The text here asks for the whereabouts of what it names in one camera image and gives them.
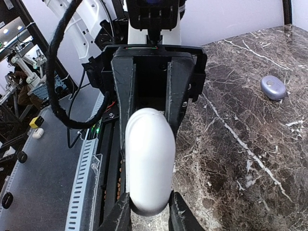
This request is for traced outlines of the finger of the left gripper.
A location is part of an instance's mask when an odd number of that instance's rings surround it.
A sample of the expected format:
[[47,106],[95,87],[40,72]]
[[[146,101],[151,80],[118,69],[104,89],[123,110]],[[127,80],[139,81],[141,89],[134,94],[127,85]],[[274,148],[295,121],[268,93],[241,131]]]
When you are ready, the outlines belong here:
[[132,57],[114,57],[111,64],[119,107],[120,150],[124,154],[126,126],[135,108],[136,64]]
[[174,57],[167,66],[165,117],[174,136],[180,126],[180,111],[193,69],[194,61],[191,57]]

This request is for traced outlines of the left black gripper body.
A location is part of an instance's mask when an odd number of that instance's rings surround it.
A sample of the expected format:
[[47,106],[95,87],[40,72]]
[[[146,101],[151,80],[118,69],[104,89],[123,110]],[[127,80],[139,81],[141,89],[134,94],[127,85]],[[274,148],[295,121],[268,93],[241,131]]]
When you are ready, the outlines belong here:
[[117,101],[111,64],[114,57],[132,57],[136,64],[133,112],[149,107],[165,113],[167,66],[174,57],[191,57],[194,61],[193,73],[180,111],[180,120],[185,115],[188,100],[195,102],[202,93],[207,62],[207,55],[202,48],[174,45],[109,45],[98,57],[91,57],[84,67],[91,85],[102,93],[109,92],[111,101]]

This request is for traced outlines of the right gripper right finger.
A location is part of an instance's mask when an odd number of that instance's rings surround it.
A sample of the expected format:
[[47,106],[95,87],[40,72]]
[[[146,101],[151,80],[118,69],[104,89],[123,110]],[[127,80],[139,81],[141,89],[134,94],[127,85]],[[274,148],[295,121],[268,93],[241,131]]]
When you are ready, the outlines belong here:
[[168,204],[170,231],[204,231],[179,192],[171,192]]

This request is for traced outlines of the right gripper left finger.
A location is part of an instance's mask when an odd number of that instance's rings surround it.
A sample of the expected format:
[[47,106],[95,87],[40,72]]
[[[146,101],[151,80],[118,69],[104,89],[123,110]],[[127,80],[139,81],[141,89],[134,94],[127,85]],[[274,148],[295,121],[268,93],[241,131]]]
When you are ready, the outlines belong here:
[[130,231],[131,224],[130,196],[125,192],[121,194],[110,214],[103,221],[97,231]]

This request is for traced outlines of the white charging case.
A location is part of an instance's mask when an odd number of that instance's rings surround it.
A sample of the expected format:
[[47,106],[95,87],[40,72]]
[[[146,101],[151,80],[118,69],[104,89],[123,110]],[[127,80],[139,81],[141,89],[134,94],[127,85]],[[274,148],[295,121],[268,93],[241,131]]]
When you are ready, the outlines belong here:
[[129,119],[125,132],[126,192],[134,213],[161,213],[171,194],[176,144],[163,114],[142,108]]

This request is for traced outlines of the purple blue charging case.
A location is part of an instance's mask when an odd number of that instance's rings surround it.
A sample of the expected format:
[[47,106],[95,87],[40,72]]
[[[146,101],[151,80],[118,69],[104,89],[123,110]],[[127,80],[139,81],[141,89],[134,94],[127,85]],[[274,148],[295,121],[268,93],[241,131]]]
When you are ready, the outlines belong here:
[[273,101],[279,101],[286,96],[284,83],[275,76],[268,75],[261,79],[260,87],[263,93]]

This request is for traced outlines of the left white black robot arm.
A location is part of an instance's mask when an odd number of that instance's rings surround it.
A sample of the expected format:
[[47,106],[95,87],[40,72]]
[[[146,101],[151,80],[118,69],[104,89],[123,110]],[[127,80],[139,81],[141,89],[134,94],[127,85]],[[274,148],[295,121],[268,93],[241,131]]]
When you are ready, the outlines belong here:
[[[116,20],[101,0],[51,0],[48,7],[62,18],[48,48],[47,87],[51,108],[68,128],[88,129],[107,106],[119,108],[120,145],[132,114],[150,107],[164,112],[174,134],[186,113],[186,102],[197,101],[205,82],[207,55],[202,48],[181,45],[183,0],[116,0]],[[60,43],[72,37],[89,81],[105,99],[87,122],[70,119],[54,93],[52,75]]]

